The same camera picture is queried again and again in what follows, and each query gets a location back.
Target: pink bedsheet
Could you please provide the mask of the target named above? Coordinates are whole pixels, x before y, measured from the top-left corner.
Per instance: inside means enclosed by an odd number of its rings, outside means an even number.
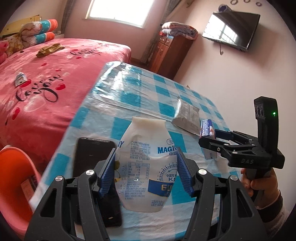
[[[40,48],[65,49],[37,58]],[[25,151],[43,171],[106,62],[128,63],[129,47],[88,39],[54,39],[0,65],[0,143]],[[19,72],[27,82],[15,87]]]

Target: hand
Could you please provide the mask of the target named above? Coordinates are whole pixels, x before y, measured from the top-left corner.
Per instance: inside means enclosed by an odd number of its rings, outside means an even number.
[[[254,190],[264,190],[264,194],[258,203],[260,208],[266,207],[278,198],[278,182],[273,168],[271,169],[270,177],[259,178],[253,181],[247,178],[245,168],[241,170],[241,174],[243,174],[241,182],[250,197],[253,196]]]

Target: phone screen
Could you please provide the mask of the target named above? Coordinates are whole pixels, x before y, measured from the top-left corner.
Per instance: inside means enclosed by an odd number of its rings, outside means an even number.
[[[99,161],[106,160],[116,145],[112,141],[98,140],[81,137],[78,139],[73,166],[73,177],[80,176],[83,172],[94,169]],[[78,204],[78,196],[72,195],[72,207],[74,220],[81,224]],[[120,212],[120,200],[112,182],[109,192],[102,199],[97,199],[98,207],[102,215],[105,227],[119,227],[122,224]]]

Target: blue label band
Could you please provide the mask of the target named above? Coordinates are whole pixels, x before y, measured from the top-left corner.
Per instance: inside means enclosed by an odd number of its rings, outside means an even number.
[[[174,183],[166,183],[149,179],[148,192],[161,197],[168,197],[172,191]]]

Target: tv screen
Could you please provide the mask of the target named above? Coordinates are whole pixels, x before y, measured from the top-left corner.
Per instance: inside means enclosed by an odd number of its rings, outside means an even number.
[[[260,19],[260,14],[248,12],[214,12],[203,37],[248,51]]]

